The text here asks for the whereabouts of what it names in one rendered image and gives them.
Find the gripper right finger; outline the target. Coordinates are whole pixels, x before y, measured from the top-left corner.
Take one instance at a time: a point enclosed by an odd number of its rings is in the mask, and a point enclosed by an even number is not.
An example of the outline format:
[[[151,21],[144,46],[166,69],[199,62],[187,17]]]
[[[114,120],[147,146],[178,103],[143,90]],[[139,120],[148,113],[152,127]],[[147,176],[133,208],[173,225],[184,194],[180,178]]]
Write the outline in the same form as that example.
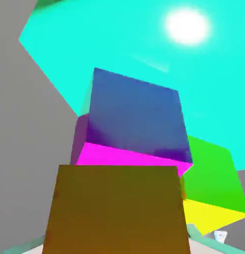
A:
[[[203,237],[194,224],[187,224],[190,250],[192,254],[238,254],[238,249]]]

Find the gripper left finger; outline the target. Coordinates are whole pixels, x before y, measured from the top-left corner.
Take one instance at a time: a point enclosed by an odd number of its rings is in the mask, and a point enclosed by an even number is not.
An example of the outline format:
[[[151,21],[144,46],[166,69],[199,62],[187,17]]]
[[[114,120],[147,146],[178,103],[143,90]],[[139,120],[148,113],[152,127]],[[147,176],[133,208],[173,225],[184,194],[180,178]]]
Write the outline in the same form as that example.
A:
[[[0,254],[23,254],[26,251],[34,249],[44,243],[45,235],[31,240],[30,242],[13,246],[9,249],[3,250]]]

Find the small orange cube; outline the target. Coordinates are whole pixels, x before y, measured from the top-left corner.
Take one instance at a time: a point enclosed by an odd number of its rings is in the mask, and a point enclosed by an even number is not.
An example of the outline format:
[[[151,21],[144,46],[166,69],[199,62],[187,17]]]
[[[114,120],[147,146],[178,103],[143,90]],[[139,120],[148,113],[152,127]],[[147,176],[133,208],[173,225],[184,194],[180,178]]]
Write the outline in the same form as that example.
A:
[[[60,165],[42,254],[190,254],[177,168]]]

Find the small yellow cube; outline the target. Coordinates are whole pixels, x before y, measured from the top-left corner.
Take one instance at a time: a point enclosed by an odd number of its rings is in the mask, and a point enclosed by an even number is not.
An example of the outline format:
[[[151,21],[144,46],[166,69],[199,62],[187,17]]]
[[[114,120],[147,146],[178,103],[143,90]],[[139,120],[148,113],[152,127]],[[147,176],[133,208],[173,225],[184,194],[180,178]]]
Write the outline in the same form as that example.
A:
[[[245,194],[230,151],[189,136],[193,166],[184,173],[185,219],[205,235],[245,218]]]

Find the small magenta cube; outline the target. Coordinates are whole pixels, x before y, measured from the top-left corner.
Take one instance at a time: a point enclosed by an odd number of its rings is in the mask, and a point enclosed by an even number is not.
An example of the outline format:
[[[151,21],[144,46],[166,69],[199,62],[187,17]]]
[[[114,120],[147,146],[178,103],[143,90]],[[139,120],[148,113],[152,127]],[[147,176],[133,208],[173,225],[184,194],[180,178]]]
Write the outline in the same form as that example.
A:
[[[178,91],[95,68],[77,119],[72,165],[193,165]]]

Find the large cyan box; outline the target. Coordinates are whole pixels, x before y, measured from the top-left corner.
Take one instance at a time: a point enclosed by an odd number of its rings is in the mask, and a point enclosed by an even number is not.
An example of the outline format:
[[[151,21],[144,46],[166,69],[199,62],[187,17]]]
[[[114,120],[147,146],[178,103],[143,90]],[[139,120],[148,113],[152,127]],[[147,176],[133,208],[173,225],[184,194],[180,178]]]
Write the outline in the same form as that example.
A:
[[[168,36],[182,8],[207,18],[204,42]],[[245,0],[63,0],[33,10],[19,42],[77,115],[95,67],[177,90],[187,133],[245,169]]]

